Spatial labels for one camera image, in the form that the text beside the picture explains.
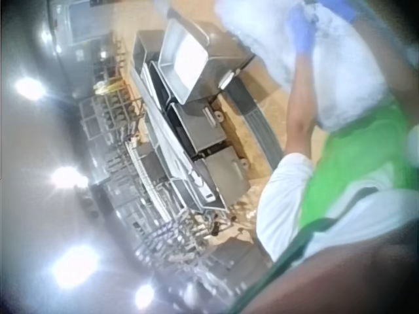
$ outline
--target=bright light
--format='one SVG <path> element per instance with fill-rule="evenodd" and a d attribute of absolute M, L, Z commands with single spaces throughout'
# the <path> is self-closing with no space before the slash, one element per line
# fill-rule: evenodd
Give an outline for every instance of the bright light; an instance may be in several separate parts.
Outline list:
<path fill-rule="evenodd" d="M 14 86 L 18 93 L 30 100 L 38 100 L 45 95 L 42 84 L 32 78 L 22 78 Z"/>
<path fill-rule="evenodd" d="M 90 247 L 73 247 L 55 263 L 52 272 L 61 288 L 73 288 L 85 282 L 97 270 L 98 260 Z"/>
<path fill-rule="evenodd" d="M 86 188 L 88 186 L 88 179 L 82 176 L 73 167 L 62 167 L 57 169 L 51 176 L 52 182 L 57 188 Z"/>
<path fill-rule="evenodd" d="M 42 31 L 41 38 L 44 43 L 47 43 L 52 40 L 52 35 L 47 31 Z"/>
<path fill-rule="evenodd" d="M 140 287 L 136 293 L 136 305 L 138 309 L 145 309 L 155 297 L 155 290 L 151 285 Z"/>

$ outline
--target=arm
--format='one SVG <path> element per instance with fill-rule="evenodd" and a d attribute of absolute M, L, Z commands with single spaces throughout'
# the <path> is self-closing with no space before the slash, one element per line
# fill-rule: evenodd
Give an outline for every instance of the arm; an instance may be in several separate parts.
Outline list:
<path fill-rule="evenodd" d="M 297 56 L 295 78 L 287 110 L 285 154 L 299 152 L 311 158 L 311 138 L 316 118 L 312 60 L 307 56 Z"/>
<path fill-rule="evenodd" d="M 285 154 L 298 152 L 310 158 L 311 138 L 317 118 L 312 68 L 316 29 L 306 20 L 301 6 L 290 11 L 287 23 L 293 34 L 297 57 L 294 83 L 288 101 Z"/>
<path fill-rule="evenodd" d="M 389 89 L 399 100 L 412 125 L 419 123 L 419 76 L 401 58 L 374 24 L 358 14 L 346 0 L 318 0 L 322 5 L 351 23 L 373 53 Z"/>

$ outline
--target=person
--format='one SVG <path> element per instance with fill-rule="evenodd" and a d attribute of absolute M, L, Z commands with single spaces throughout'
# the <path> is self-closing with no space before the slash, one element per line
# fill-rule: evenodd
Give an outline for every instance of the person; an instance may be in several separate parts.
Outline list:
<path fill-rule="evenodd" d="M 257 210 L 257 237 L 274 265 L 230 313 L 375 313 L 417 266 L 418 142 L 406 144 L 417 139 L 418 73 L 349 2 L 318 3 L 361 35 L 391 95 L 332 133 L 314 169 L 316 25 L 302 5 L 291 9 L 296 65 L 285 156 Z"/>

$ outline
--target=hand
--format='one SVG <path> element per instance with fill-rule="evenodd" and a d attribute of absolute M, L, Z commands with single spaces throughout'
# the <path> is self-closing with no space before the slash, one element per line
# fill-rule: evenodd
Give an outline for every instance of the hand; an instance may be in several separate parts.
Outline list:
<path fill-rule="evenodd" d="M 291 29 L 297 54 L 311 56 L 316 26 L 307 20 L 302 5 L 295 5 L 289 11 L 287 25 Z"/>
<path fill-rule="evenodd" d="M 348 23 L 352 23 L 357 16 L 357 12 L 347 2 L 347 0 L 317 0 L 324 7 L 336 13 Z"/>

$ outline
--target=white bag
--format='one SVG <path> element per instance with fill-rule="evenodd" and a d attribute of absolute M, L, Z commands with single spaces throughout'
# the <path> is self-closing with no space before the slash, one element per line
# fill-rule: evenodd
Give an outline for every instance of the white bag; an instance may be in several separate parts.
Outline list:
<path fill-rule="evenodd" d="M 216 0 L 224 26 L 258 55 L 271 77 L 288 92 L 294 77 L 295 49 L 286 18 L 301 0 Z M 318 120 L 339 130 L 377 106 L 388 92 L 373 55 L 353 27 L 320 4 L 304 6 L 316 19 L 314 81 Z"/>

